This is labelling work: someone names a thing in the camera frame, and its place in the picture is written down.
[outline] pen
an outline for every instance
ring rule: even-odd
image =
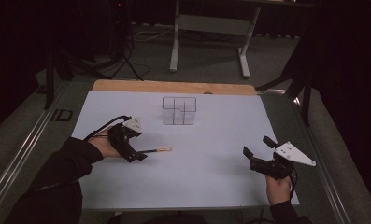
[[[158,148],[158,149],[150,149],[150,150],[138,151],[138,152],[150,153],[150,152],[161,152],[161,151],[171,151],[171,150],[173,150],[172,147],[162,147],[162,148]]]

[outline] white board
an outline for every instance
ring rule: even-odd
[[[194,125],[163,125],[165,96],[195,97]],[[83,208],[98,210],[235,208],[269,205],[264,176],[250,170],[243,146],[272,160],[275,140],[259,96],[90,91],[73,137],[83,139],[111,119],[141,117],[135,150],[172,147],[143,161],[105,159],[80,180]],[[293,204],[299,204],[296,194]]]

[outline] sleeve cuff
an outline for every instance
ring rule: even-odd
[[[95,163],[104,158],[101,152],[95,146],[86,141],[73,137],[69,137],[65,141],[62,146],[62,150],[72,151],[85,158],[89,163]]]
[[[271,206],[270,212],[277,223],[292,223],[298,219],[298,215],[296,215],[290,201]]]

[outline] pen holder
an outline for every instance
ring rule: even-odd
[[[194,97],[164,97],[164,125],[193,125],[196,113],[196,98]]]

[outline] white 3d-printed part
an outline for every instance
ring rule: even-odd
[[[129,129],[131,129],[135,132],[142,133],[141,121],[140,120],[141,120],[141,118],[139,118],[139,117],[134,118],[134,119],[126,120],[123,123],[123,126],[129,128]]]
[[[303,152],[301,152],[290,142],[287,142],[281,145],[280,147],[277,147],[275,149],[275,152],[289,161],[296,161],[310,166],[316,165],[315,161],[311,160],[308,156],[306,156]]]

